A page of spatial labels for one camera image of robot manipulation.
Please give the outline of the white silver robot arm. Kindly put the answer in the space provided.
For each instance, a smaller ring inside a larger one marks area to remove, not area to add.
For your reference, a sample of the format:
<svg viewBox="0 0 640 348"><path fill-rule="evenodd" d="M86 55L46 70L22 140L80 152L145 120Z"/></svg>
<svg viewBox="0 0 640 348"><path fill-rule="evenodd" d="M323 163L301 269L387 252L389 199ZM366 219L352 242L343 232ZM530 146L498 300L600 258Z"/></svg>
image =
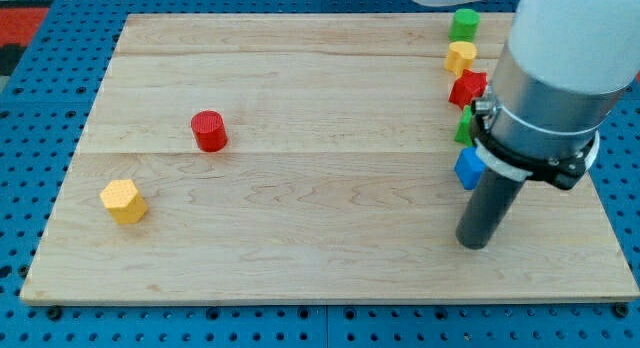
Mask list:
<svg viewBox="0 0 640 348"><path fill-rule="evenodd" d="M479 188L573 188L598 129L639 71L639 0L519 0L484 95L472 104Z"/></svg>

